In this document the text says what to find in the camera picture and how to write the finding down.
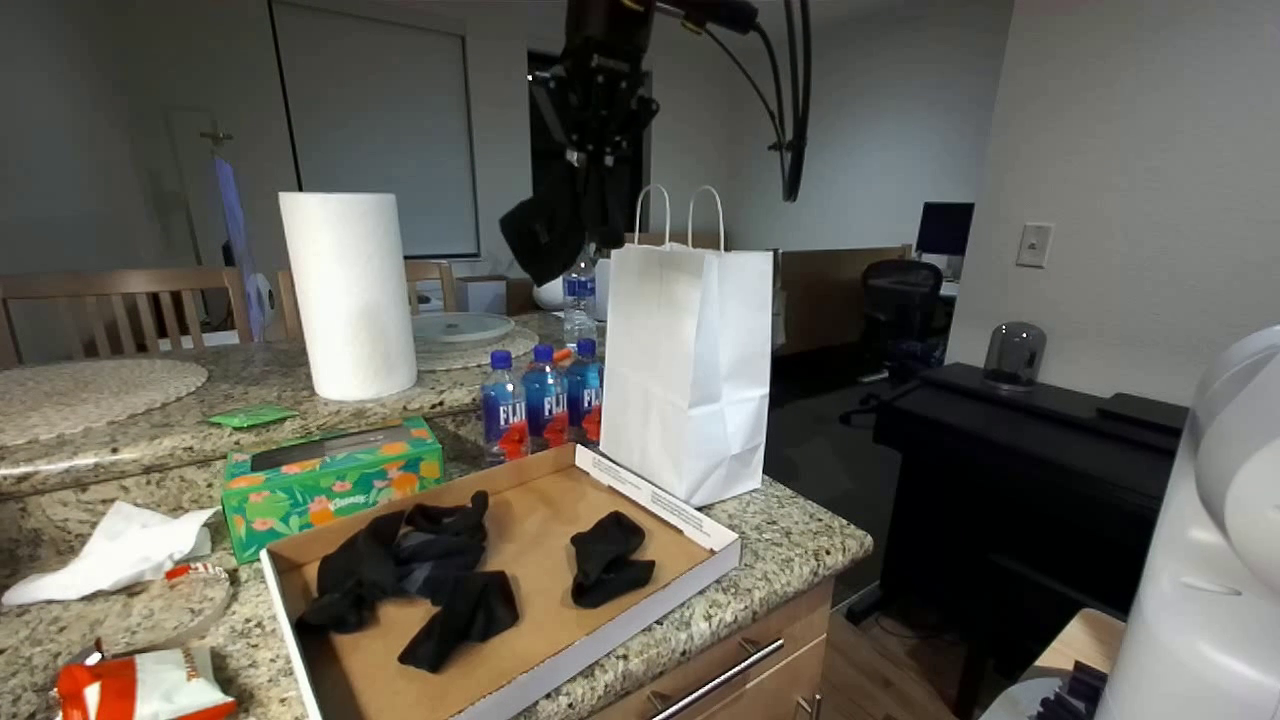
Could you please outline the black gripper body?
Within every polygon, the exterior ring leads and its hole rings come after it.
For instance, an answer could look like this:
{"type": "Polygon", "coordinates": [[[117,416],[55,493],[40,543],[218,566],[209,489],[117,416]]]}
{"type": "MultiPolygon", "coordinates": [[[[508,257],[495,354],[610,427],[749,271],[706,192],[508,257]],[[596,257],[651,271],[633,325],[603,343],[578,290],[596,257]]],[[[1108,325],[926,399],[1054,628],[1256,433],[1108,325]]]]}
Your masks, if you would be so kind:
{"type": "Polygon", "coordinates": [[[558,232],[599,248],[624,245],[656,114],[650,71],[636,66],[610,56],[529,66],[534,201],[558,232]]]}

